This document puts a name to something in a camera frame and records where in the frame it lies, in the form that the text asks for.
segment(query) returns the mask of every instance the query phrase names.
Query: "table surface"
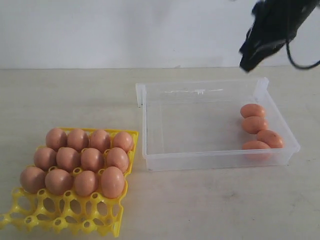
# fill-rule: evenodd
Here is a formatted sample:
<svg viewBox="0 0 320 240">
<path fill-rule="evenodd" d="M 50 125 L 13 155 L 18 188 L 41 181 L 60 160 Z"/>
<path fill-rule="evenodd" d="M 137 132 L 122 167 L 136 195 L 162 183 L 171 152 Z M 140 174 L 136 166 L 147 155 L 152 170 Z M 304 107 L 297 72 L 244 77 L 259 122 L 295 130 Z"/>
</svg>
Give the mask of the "table surface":
<svg viewBox="0 0 320 240">
<path fill-rule="evenodd" d="M 119 240 L 318 240 L 320 235 L 320 68 L 258 68 L 301 145 L 288 166 L 149 172 L 140 137 Z M 0 213 L 56 126 L 141 132 L 135 83 L 246 77 L 238 68 L 0 70 Z M 2 240 L 54 240 L 7 225 Z M 60 240 L 112 239 L 96 232 Z"/>
</svg>

